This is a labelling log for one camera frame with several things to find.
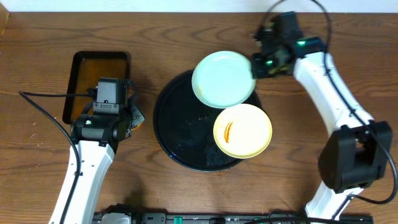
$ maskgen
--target white wall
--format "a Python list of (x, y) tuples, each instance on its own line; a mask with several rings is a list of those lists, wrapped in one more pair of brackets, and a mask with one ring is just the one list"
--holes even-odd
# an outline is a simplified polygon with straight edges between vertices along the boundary
[[(0, 0), (10, 12), (264, 12), (277, 0)], [(398, 0), (319, 0), (330, 12), (398, 12)], [(274, 11), (319, 12), (310, 0)]]

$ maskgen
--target green light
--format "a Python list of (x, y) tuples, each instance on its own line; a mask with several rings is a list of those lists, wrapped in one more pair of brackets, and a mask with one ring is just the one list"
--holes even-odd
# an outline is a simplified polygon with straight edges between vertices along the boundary
[(300, 47), (303, 47), (305, 45), (305, 40), (297, 41), (297, 43), (299, 44)]

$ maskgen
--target yellow plate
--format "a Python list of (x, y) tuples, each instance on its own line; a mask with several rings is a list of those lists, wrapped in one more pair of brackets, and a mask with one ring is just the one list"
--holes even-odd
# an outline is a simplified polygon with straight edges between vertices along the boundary
[(257, 106), (239, 104), (218, 115), (213, 127), (217, 146), (227, 155), (247, 159), (260, 154), (271, 141), (268, 116)]

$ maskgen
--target table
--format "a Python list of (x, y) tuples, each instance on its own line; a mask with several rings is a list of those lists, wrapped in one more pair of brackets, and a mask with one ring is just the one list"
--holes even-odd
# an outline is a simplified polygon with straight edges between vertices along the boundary
[[(146, 122), (123, 141), (96, 210), (127, 203), (141, 212), (267, 213), (299, 210), (320, 184), (317, 157), (328, 136), (310, 97), (292, 77), (257, 81), (273, 137), (261, 155), (222, 172), (178, 165), (158, 145), (152, 115), (158, 94), (206, 55), (258, 52), (251, 39), (262, 14), (16, 13), (0, 42), (0, 220), (47, 223), (67, 168), (69, 145), (19, 90), (65, 93), (73, 55), (81, 50), (131, 54), (131, 78)], [(398, 15), (332, 14), (331, 52), (340, 75), (377, 121), (398, 130)], [(325, 36), (322, 14), (300, 14), (306, 35)], [(64, 99), (34, 98), (61, 120)], [(398, 160), (397, 141), (392, 155)], [(391, 169), (363, 195), (382, 199), (392, 188)], [(347, 213), (398, 222), (398, 199), (389, 205), (354, 200)]]

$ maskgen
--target black round tray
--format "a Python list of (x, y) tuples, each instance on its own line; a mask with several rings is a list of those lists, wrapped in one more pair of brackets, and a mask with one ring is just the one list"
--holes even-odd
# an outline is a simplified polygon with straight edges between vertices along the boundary
[[(213, 137), (222, 109), (204, 105), (192, 90), (193, 70), (174, 78), (160, 93), (154, 110), (154, 131), (162, 149), (175, 162), (199, 171), (225, 170), (240, 163), (223, 153)], [(244, 102), (261, 108), (256, 93)]]

